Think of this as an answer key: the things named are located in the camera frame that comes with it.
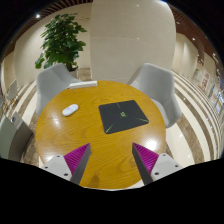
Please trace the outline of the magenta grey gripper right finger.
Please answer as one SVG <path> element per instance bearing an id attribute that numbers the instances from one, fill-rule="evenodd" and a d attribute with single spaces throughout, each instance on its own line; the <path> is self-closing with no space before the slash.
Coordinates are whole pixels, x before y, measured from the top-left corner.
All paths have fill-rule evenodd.
<path id="1" fill-rule="evenodd" d="M 182 169 L 167 153 L 157 154 L 137 143 L 132 144 L 132 154 L 145 185 Z"/>

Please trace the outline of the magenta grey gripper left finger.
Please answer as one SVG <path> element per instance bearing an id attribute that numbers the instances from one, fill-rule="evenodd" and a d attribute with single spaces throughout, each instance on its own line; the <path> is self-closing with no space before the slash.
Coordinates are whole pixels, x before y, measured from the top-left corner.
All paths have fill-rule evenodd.
<path id="1" fill-rule="evenodd" d="M 79 185 L 90 155 L 90 144 L 86 144 L 66 155 L 55 155 L 42 169 Z"/>

